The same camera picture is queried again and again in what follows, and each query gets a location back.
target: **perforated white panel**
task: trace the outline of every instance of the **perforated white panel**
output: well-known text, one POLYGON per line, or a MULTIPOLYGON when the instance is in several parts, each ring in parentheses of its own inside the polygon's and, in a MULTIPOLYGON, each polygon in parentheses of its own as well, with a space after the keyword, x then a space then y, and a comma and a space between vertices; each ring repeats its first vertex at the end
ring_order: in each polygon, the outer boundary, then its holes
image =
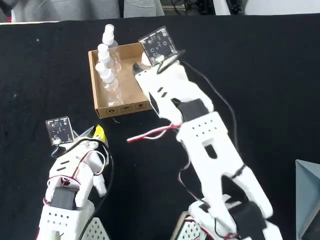
POLYGON ((198 224, 185 221, 176 240, 196 240, 200 236, 200 231, 198 224))
POLYGON ((110 240, 98 217, 94 217, 87 227, 82 240, 110 240))

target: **black tablecloth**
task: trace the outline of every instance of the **black tablecloth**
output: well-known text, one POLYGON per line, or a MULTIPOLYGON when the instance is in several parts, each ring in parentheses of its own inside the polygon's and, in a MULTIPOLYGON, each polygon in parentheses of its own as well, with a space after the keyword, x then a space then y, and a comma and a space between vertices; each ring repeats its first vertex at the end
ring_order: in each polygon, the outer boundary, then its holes
MULTIPOLYGON (((194 201, 177 181, 187 156, 169 132, 128 137, 168 124, 152 111, 99 120, 88 51, 115 25, 119 44, 166 25, 184 59, 234 107, 243 161, 274 209, 283 238, 295 237, 295 159, 319 162, 320 15, 157 17, 0 26, 1 239, 33 239, 53 160, 45 120, 69 116, 77 132, 100 123, 115 159, 112 192, 98 216, 112 239, 169 239, 194 201)), ((228 108, 199 77, 227 127, 228 108)), ((193 169, 185 182, 201 194, 193 169)), ((97 204, 96 194, 92 200, 97 204)))

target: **cardboard box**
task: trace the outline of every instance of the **cardboard box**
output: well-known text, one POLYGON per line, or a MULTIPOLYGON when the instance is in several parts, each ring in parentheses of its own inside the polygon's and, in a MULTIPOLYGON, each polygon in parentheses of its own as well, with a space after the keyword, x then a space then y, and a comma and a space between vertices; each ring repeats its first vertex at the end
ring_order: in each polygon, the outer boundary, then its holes
POLYGON ((134 63, 141 63, 143 51, 140 43, 121 45, 118 47, 121 58, 121 71, 118 74, 118 78, 124 104, 112 107, 108 107, 107 105, 105 93, 101 89, 101 80, 95 69, 98 61, 98 51, 88 52, 94 109, 100 119, 152 109, 149 101, 141 91, 132 70, 134 63))

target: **circuit board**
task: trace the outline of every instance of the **circuit board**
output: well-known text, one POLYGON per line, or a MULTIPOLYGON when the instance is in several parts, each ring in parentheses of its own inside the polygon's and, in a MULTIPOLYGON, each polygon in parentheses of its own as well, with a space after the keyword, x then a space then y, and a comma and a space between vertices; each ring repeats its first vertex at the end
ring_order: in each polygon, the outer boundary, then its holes
POLYGON ((139 42, 153 67, 177 54, 174 42, 165 26, 141 38, 139 42))
POLYGON ((53 146, 72 143, 74 141, 74 134, 69 117, 64 116, 46 120, 45 125, 53 146))

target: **robotic arm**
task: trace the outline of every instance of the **robotic arm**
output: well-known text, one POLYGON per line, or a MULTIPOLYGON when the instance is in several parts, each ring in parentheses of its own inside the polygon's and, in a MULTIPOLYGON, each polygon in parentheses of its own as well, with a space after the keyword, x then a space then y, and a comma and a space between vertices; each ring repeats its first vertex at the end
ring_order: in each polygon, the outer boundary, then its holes
POLYGON ((47 121, 49 133, 53 133, 52 142, 68 141, 58 145, 52 153, 57 155, 56 161, 49 171, 47 190, 43 198, 37 240, 86 240, 109 237, 98 218, 93 218, 94 204, 88 200, 93 187, 100 197, 107 194, 105 180, 102 175, 104 168, 111 159, 104 144, 106 136, 98 125, 92 137, 77 136, 73 133, 65 118, 47 121))
POLYGON ((266 221, 273 215, 270 201, 252 170, 243 163, 212 101, 188 80, 179 61, 162 73, 159 65, 142 70, 137 64, 133 72, 159 118, 180 126, 176 139, 187 151, 204 195, 202 201, 189 207, 193 220, 215 240, 281 240, 278 227, 266 221), (248 201, 229 204, 222 193, 222 176, 243 189, 248 201))

